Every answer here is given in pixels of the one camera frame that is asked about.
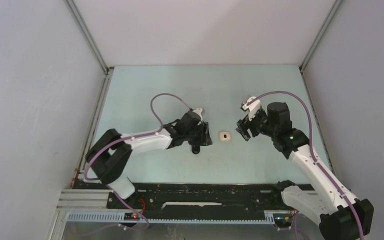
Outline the beige earbud charging case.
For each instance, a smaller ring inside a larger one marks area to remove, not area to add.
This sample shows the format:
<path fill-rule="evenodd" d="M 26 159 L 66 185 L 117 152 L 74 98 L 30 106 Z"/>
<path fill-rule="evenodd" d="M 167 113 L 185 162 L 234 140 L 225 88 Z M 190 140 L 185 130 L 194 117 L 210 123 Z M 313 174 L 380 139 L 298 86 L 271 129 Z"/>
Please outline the beige earbud charging case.
<path fill-rule="evenodd" d="M 221 131 L 219 133 L 219 139 L 222 141 L 222 142 L 227 142 L 227 141 L 230 141 L 231 140 L 231 133 L 229 131 Z"/>

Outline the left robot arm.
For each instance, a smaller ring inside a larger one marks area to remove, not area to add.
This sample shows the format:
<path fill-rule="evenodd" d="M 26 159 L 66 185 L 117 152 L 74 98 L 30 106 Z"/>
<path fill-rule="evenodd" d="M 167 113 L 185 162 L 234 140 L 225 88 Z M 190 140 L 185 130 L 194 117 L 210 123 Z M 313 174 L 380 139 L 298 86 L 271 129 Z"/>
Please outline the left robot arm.
<path fill-rule="evenodd" d="M 213 143 L 209 124 L 203 120 L 204 112 L 203 108 L 191 109 L 181 119 L 164 124 L 161 129 L 137 135 L 122 135 L 114 128 L 107 130 L 85 156 L 84 181 L 106 185 L 118 194 L 118 201 L 125 208 L 133 208 L 138 202 L 138 194 L 124 173 L 129 159 L 154 150 L 168 150 L 183 143 L 191 146 L 193 154 L 199 154 L 201 147 Z"/>

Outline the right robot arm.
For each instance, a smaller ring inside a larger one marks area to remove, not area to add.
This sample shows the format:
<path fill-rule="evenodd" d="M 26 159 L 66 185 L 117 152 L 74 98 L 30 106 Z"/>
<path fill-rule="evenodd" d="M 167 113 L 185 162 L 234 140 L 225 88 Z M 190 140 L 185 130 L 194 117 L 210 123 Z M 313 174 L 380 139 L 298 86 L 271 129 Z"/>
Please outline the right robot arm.
<path fill-rule="evenodd" d="M 290 180 L 278 182 L 270 196 L 275 208 L 299 211 L 318 225 L 326 240 L 356 240 L 370 233 L 374 206 L 368 199 L 358 199 L 329 170 L 306 134 L 293 127 L 286 103 L 272 102 L 264 110 L 259 100 L 249 98 L 241 109 L 247 115 L 237 122 L 236 131 L 246 141 L 260 134 L 270 137 L 275 149 L 305 175 L 316 192 L 306 193 Z"/>

